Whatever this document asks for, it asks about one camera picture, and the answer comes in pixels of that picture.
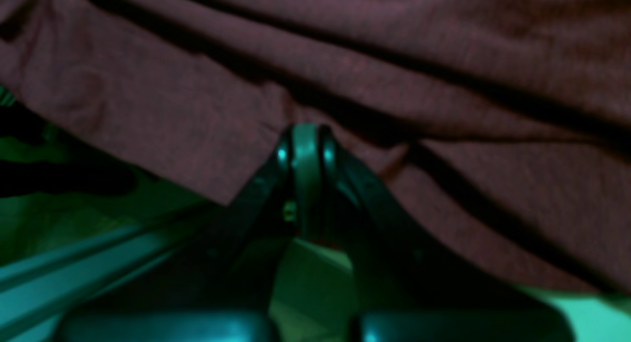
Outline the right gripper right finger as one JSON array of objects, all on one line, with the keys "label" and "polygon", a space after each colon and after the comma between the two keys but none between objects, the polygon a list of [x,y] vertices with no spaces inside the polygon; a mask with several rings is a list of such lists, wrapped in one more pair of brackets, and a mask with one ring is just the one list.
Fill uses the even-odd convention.
[{"label": "right gripper right finger", "polygon": [[319,235],[349,256],[360,310],[350,342],[574,342],[558,309],[476,268],[420,227],[383,183],[318,129]]}]

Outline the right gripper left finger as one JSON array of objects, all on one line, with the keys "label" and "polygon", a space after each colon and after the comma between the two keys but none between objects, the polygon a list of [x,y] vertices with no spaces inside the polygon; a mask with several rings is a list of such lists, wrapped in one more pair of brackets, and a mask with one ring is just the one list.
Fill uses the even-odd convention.
[{"label": "right gripper left finger", "polygon": [[279,342],[268,316],[295,237],[317,234],[321,128],[292,126],[213,223],[166,261],[72,309],[59,342]]}]

